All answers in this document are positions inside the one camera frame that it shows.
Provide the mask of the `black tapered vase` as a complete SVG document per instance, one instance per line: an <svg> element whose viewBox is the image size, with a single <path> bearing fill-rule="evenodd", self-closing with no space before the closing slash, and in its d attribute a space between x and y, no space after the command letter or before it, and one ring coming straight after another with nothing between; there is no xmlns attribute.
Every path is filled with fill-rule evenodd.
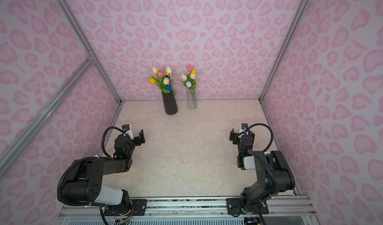
<svg viewBox="0 0 383 225"><path fill-rule="evenodd" d="M174 115L178 112L178 106L173 92L162 92L162 99L166 114Z"/></svg>

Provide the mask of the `clear glass vase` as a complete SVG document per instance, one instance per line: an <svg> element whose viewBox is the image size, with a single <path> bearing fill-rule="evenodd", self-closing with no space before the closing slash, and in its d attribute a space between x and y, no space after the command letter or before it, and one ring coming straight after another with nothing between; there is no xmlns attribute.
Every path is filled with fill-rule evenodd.
<svg viewBox="0 0 383 225"><path fill-rule="evenodd" d="M197 107L196 91L195 89L187 89L187 108L195 110Z"/></svg>

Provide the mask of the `pale cream tulip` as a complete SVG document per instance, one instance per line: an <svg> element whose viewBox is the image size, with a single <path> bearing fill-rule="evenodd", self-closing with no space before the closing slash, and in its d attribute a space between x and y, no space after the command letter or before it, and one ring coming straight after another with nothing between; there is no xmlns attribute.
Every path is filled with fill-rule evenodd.
<svg viewBox="0 0 383 225"><path fill-rule="evenodd" d="M168 77L165 77L163 80L164 85L169 85L170 84L170 79Z"/></svg>

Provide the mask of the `orange yellow tulip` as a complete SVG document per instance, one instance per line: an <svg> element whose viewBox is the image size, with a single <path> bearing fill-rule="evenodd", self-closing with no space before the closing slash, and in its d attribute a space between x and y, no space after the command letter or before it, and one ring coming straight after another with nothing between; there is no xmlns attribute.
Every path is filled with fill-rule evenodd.
<svg viewBox="0 0 383 225"><path fill-rule="evenodd" d="M152 83L152 84L157 84L157 80L155 78L150 78L149 81Z"/></svg>

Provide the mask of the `cream yellow tulip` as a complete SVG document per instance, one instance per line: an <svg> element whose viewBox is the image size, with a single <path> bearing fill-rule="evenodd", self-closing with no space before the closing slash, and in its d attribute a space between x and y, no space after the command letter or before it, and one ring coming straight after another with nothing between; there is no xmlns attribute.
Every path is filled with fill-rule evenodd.
<svg viewBox="0 0 383 225"><path fill-rule="evenodd" d="M152 68L152 72L153 72L155 75L157 75L157 74L159 73L157 67L155 67L155 66L153 66L153 68Z"/></svg>

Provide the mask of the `ivory white tulip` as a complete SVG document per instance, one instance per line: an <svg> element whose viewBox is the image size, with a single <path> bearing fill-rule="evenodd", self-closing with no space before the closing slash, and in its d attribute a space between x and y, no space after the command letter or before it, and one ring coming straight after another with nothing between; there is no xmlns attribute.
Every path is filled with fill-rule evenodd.
<svg viewBox="0 0 383 225"><path fill-rule="evenodd" d="M171 74L171 73L172 73L172 69L171 69L170 66L167 66L167 67L166 67L166 73L168 73L168 74Z"/></svg>

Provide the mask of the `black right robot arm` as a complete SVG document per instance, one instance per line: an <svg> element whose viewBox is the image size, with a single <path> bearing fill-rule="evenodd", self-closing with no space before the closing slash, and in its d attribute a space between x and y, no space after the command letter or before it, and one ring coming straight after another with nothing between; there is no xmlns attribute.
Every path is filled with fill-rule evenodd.
<svg viewBox="0 0 383 225"><path fill-rule="evenodd" d="M270 141L262 151L254 151L255 134L251 128L262 126L270 132ZM265 224L264 215L269 213L267 200L279 193L294 190L293 173L281 151L271 151L274 134L264 123L248 125L242 123L240 131L230 131L229 140L237 145L237 167L241 170L254 170L256 182L244 188L239 198L226 199L227 213L238 218L240 215L257 215L259 224Z"/></svg>

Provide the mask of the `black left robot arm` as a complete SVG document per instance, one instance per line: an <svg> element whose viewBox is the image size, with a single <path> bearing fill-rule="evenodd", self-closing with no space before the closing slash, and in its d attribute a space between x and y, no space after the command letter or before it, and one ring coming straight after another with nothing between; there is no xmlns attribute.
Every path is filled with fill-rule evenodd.
<svg viewBox="0 0 383 225"><path fill-rule="evenodd" d="M114 141L114 154L105 149L108 131L117 130L120 135ZM133 152L146 142L144 131L134 136L130 124L121 128L108 127L102 136L104 157L86 157L75 160L61 176L57 185L57 199L72 207L98 207L104 224L107 217L117 217L116 223L127 225L133 216L143 216L147 200L130 199L127 190L117 190L102 184L105 175L128 172L132 166Z"/></svg>

